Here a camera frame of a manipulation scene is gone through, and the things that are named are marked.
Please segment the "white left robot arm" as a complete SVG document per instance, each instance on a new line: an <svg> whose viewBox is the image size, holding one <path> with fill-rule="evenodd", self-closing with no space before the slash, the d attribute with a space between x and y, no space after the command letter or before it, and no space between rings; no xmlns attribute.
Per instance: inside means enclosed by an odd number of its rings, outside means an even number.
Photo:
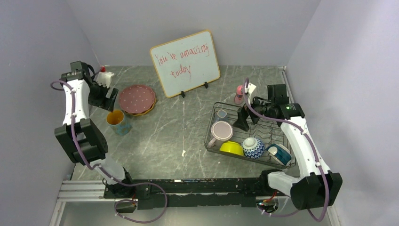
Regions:
<svg viewBox="0 0 399 226"><path fill-rule="evenodd" d="M131 125L122 111L114 109L118 89L110 84L114 73L95 72L82 61L72 62L71 71L50 84L61 85L65 93L65 116L62 125L54 130L59 144L73 163L80 163L101 174L106 183L123 198L135 191L131 176L109 154L106 138L90 118L90 106L107 110L108 124L114 132L125 135Z"/></svg>

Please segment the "pink polka-dot plate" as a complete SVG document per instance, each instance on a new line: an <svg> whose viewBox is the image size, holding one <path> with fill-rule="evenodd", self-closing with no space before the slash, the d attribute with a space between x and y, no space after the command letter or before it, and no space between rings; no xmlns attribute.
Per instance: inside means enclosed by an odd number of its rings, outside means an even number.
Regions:
<svg viewBox="0 0 399 226"><path fill-rule="evenodd" d="M156 98L149 86L135 84L126 87L119 95L119 105L126 113L142 113L148 110Z"/></svg>

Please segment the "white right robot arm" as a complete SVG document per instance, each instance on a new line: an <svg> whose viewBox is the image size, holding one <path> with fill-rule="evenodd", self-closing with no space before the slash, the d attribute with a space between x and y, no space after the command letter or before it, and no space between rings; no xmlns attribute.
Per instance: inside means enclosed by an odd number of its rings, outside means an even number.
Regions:
<svg viewBox="0 0 399 226"><path fill-rule="evenodd" d="M308 131L305 114L298 103L291 103L285 84L269 85L268 99L255 95L256 86L248 81L238 86L237 96L245 101L237 111L233 126L249 131L247 118L253 124L261 119L274 121L287 138L294 153L300 176L289 176L283 171L269 170L259 182L259 191L271 195L275 190L291 198L297 210L311 210L334 204L343 179L333 173L319 154Z"/></svg>

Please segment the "blue butterfly mug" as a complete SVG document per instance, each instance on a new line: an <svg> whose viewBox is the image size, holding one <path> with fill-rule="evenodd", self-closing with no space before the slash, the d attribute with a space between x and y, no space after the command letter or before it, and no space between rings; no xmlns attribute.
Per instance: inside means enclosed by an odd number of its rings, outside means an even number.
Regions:
<svg viewBox="0 0 399 226"><path fill-rule="evenodd" d="M131 125L121 110L108 113L106 121L110 128L118 135L126 135L131 130Z"/></svg>

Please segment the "yellow-green bowl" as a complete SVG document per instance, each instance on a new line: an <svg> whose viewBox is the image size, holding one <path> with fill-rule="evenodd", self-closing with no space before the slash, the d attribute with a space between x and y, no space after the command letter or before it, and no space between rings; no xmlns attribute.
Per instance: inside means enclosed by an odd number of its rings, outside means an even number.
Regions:
<svg viewBox="0 0 399 226"><path fill-rule="evenodd" d="M231 153L231 154L235 154L235 155L239 155L239 156L244 156L243 147L239 143L233 142L233 141L224 142L221 145L221 147L219 148L219 150L221 152L225 152L225 153Z"/></svg>

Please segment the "yellow polka-dot plate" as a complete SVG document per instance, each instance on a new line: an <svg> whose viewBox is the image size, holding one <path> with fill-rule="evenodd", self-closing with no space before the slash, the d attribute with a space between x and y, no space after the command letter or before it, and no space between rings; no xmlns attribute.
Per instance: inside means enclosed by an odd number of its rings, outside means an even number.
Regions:
<svg viewBox="0 0 399 226"><path fill-rule="evenodd" d="M151 105L151 107L150 107L148 110L146 110L146 111L144 111L144 112L142 112L142 113L127 113L127 114L128 114L128 115L132 115L132 116L141 116L141 115L145 115L145 114L147 114L148 112L150 112L150 111L155 107L156 103L157 103L157 99L155 98L153 104Z"/></svg>

